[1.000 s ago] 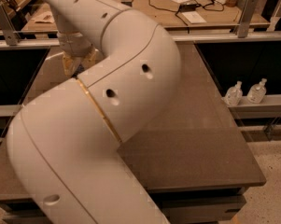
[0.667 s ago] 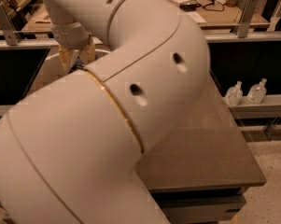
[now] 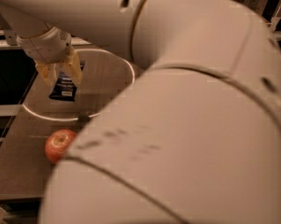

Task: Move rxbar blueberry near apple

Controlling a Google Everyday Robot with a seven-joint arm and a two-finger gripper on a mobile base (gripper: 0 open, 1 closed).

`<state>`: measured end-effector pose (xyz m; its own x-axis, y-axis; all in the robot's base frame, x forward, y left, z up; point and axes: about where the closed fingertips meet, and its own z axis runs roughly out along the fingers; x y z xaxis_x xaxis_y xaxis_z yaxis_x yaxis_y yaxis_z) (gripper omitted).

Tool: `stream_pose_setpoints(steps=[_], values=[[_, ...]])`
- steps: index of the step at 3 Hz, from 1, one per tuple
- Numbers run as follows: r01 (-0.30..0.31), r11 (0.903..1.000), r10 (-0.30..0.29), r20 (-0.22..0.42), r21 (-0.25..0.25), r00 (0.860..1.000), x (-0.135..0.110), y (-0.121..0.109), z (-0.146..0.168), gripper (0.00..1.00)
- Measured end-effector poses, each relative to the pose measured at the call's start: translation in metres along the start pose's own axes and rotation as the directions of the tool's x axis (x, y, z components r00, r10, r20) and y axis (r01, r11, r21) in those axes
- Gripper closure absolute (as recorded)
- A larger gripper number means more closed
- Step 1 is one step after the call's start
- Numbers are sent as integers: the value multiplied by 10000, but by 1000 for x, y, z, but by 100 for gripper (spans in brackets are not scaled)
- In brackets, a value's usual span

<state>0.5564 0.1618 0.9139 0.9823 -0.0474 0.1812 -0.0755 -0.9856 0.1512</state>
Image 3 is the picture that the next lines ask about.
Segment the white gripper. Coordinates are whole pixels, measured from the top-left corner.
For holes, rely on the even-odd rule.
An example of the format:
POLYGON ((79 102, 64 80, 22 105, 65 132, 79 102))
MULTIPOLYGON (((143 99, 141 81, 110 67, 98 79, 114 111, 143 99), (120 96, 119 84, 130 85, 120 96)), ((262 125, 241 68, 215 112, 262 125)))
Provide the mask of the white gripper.
POLYGON ((36 61, 35 68, 44 82, 53 88, 62 71, 79 87, 83 78, 80 59, 77 51, 70 46, 71 35, 56 27, 39 36, 23 38, 18 36, 17 42, 27 56, 36 61))

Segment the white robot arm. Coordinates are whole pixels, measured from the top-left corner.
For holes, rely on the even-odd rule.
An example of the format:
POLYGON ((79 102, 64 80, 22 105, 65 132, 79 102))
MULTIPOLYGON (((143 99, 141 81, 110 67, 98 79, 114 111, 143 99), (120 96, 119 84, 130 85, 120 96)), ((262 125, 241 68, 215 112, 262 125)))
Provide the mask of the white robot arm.
POLYGON ((281 49, 232 0, 0 0, 143 68, 56 166, 39 224, 281 224, 281 49))

